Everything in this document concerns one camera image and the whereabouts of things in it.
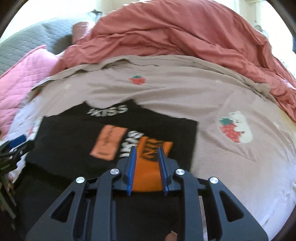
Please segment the left hand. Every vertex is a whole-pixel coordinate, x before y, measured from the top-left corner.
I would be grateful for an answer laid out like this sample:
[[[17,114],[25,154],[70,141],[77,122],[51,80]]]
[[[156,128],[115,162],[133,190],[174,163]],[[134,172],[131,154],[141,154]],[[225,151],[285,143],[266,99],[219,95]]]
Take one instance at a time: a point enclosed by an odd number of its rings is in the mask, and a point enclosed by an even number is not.
[[[8,174],[1,176],[1,211],[12,220],[16,218],[13,184],[9,180]]]

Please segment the right hand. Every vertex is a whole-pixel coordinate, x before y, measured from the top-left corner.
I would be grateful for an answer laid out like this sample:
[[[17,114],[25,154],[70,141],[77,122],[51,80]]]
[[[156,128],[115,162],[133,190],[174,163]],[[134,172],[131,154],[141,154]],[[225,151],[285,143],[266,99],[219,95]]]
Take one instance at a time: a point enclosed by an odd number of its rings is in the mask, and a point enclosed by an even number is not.
[[[177,241],[178,235],[171,231],[166,237],[165,237],[165,241]]]

